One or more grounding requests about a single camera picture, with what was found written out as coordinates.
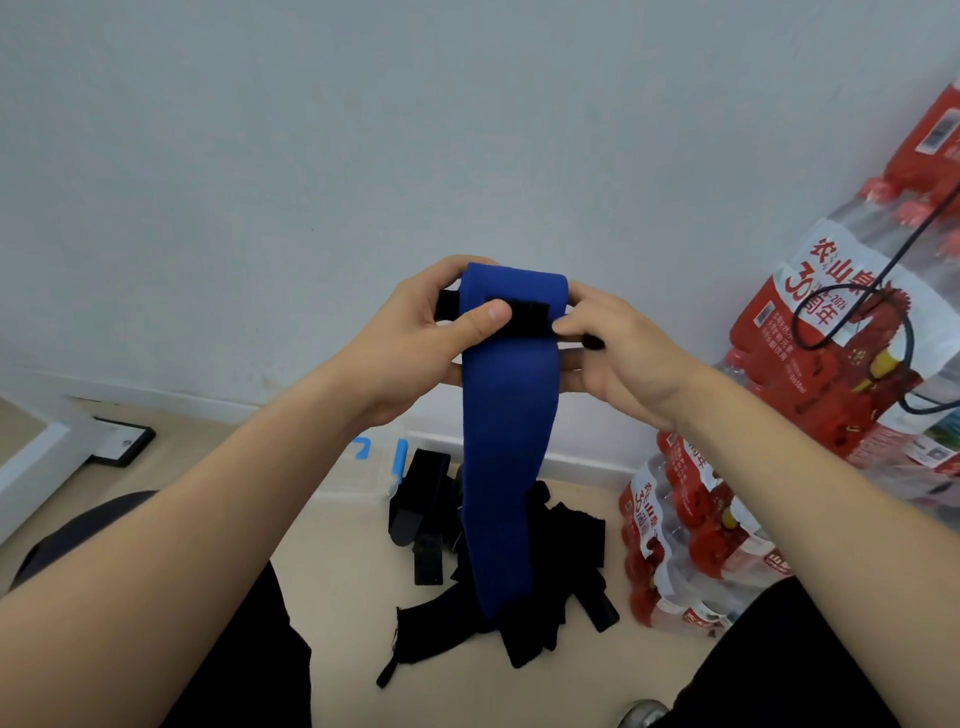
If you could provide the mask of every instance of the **hand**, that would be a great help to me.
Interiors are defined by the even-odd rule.
[[[567,339],[599,336],[606,348],[563,350],[561,389],[588,392],[657,429],[678,429],[684,395],[706,365],[623,299],[576,280],[569,289],[574,308],[553,330]]]
[[[495,300],[449,326],[434,322],[441,290],[471,262],[498,265],[485,257],[451,255],[401,281],[356,338],[325,365],[335,367],[358,393],[364,428],[399,417],[441,382],[460,385],[460,365],[453,358],[510,321],[510,306]]]

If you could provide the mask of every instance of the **shoe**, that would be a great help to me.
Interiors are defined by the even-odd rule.
[[[669,711],[659,700],[638,700],[623,716],[616,728],[647,728]]]

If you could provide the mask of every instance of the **red bottle cap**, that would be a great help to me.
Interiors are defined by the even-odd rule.
[[[940,244],[940,252],[946,258],[953,260],[960,258],[960,230],[947,233],[944,242]]]
[[[875,205],[889,205],[900,196],[900,187],[882,177],[870,177],[860,187],[859,195]]]
[[[734,369],[743,369],[743,363],[747,360],[747,353],[733,348],[724,354],[723,360]]]
[[[897,208],[897,221],[916,228],[933,212],[933,205],[923,200],[907,200]]]

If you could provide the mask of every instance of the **clear plastic bin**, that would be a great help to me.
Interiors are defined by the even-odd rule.
[[[405,433],[396,424],[364,432],[347,445],[313,498],[376,502],[393,497],[407,459]]]

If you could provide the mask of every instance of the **black wire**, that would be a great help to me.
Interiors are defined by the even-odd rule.
[[[903,241],[903,245],[901,245],[900,249],[896,252],[896,254],[892,258],[890,258],[890,262],[883,267],[883,270],[879,272],[879,274],[876,276],[876,278],[870,285],[861,285],[859,283],[838,283],[837,285],[828,285],[828,286],[824,286],[823,288],[819,288],[815,291],[811,291],[800,302],[800,305],[797,306],[797,309],[793,312],[793,316],[790,319],[790,335],[793,337],[794,343],[800,349],[803,349],[806,352],[815,352],[819,349],[822,349],[828,343],[833,341],[833,337],[836,336],[837,332],[839,332],[841,328],[847,325],[847,323],[850,321],[853,314],[856,313],[857,310],[859,310],[860,306],[864,304],[864,302],[867,299],[870,298],[871,294],[876,292],[879,286],[883,283],[883,279],[890,273],[890,271],[894,269],[897,263],[900,262],[900,259],[903,258],[904,255],[906,255],[907,251],[910,250],[911,246],[913,246],[913,244],[917,241],[917,238],[919,238],[922,234],[924,234],[924,231],[930,227],[930,225],[933,223],[934,220],[936,220],[941,214],[943,214],[944,210],[946,210],[953,203],[953,201],[957,199],[958,196],[960,196],[960,182],[958,182],[953,187],[953,189],[950,190],[950,193],[943,199],[943,201],[941,201],[939,205],[937,205],[932,210],[930,210],[930,214],[928,214],[924,219],[924,221],[921,222],[920,225],[917,227],[917,229],[911,232],[909,237],[907,237],[907,239]],[[833,327],[833,330],[830,333],[828,333],[826,336],[824,336],[824,338],[822,338],[816,344],[807,344],[806,342],[802,341],[800,338],[800,312],[813,299],[819,296],[823,296],[828,291],[837,290],[839,288],[861,290],[864,293],[862,296],[860,296],[860,298],[858,298],[853,303],[850,310],[843,316],[843,318],[840,319],[839,323],[837,323],[837,325]],[[883,294],[881,292],[881,298],[882,299],[889,298],[889,294]],[[895,309],[897,310],[897,314],[900,316],[900,320],[903,323],[903,332],[906,335],[906,346],[904,347],[902,363],[905,365],[907,369],[910,369],[913,364],[913,351],[914,351],[914,343],[915,343],[913,324],[910,323],[910,316],[909,314],[907,314],[905,310],[903,310],[899,306],[895,306]],[[873,376],[870,376],[870,380],[876,381],[873,378]],[[954,401],[946,402],[943,404],[937,404],[936,406],[933,406],[933,407],[927,407],[925,409],[916,409],[915,407],[907,403],[906,401],[907,394],[908,393],[904,393],[903,396],[900,397],[899,404],[904,411],[910,413],[911,415],[932,415],[936,412],[946,412],[947,410],[953,409],[954,407],[960,407],[960,400],[954,400]]]

